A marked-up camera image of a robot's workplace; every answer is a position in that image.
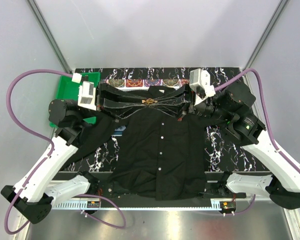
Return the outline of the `black button shirt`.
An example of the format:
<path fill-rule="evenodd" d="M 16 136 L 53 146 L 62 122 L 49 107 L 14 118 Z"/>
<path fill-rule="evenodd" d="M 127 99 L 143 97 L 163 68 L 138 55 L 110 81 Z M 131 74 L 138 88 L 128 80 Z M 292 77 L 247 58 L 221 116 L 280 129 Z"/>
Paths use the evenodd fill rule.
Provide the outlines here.
<path fill-rule="evenodd" d="M 199 123 L 200 140 L 202 142 L 202 168 L 205 175 L 207 167 L 205 165 L 205 140 L 207 136 L 206 129 L 209 126 L 219 125 L 205 125 Z M 174 147 L 175 153 L 181 157 L 182 152 L 179 147 L 183 145 L 186 137 L 179 137 L 178 141 L 164 136 L 147 137 L 147 138 L 131 138 L 124 136 L 118 140 L 119 153 L 118 160 L 112 171 L 111 179 L 118 182 L 123 188 L 140 196 L 152 197 L 158 201 L 188 199 L 162 199 L 162 193 L 159 190 L 159 183 L 157 180 L 159 159 L 163 158 L 165 161 L 171 161 L 172 158 L 168 155 L 168 149 Z"/>

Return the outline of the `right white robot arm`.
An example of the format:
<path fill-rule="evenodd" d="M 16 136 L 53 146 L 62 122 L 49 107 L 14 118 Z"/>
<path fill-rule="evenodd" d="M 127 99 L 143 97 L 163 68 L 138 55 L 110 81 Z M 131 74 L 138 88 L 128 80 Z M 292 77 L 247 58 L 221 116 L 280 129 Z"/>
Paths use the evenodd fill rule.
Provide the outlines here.
<path fill-rule="evenodd" d="M 157 181 L 162 199 L 190 198 L 203 191 L 206 177 L 202 168 L 203 144 L 199 126 L 218 125 L 224 135 L 260 160 L 269 175 L 242 175 L 225 172 L 213 183 L 211 194 L 229 198 L 246 193 L 269 197 L 275 204 L 289 210 L 300 208 L 300 165 L 291 158 L 273 138 L 268 122 L 262 122 L 251 112 L 256 98 L 249 87 L 240 81 L 219 88 L 220 94 L 210 85 L 187 84 L 178 90 L 157 86 L 158 95 L 147 101 L 152 109 L 159 110 L 179 122 L 175 131 L 165 134 L 166 139 L 178 141 L 186 135 L 182 146 L 167 151 L 171 161 L 159 159 Z"/>

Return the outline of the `gold brooch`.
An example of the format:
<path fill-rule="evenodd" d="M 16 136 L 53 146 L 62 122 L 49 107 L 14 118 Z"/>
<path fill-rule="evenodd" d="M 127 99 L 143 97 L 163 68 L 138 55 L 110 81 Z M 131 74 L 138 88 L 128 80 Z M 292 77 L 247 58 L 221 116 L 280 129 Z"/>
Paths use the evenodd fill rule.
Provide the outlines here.
<path fill-rule="evenodd" d="M 151 105 L 157 103 L 158 101 L 152 98 L 148 98 L 148 99 L 143 99 L 141 102 L 145 105 Z"/>

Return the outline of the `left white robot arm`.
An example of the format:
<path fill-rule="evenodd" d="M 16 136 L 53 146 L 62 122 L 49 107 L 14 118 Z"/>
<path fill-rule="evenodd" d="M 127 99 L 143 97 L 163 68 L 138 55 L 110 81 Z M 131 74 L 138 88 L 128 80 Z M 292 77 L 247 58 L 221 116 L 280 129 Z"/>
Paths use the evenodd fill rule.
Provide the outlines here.
<path fill-rule="evenodd" d="M 49 120 L 58 126 L 49 146 L 31 168 L 15 185 L 6 185 L 1 195 L 18 210 L 28 222 L 41 222 L 51 209 L 71 198 L 98 198 L 99 179 L 87 171 L 78 172 L 75 177 L 49 187 L 60 169 L 90 155 L 113 135 L 116 122 L 110 126 L 88 124 L 92 110 L 73 99 L 55 99 L 49 105 Z"/>

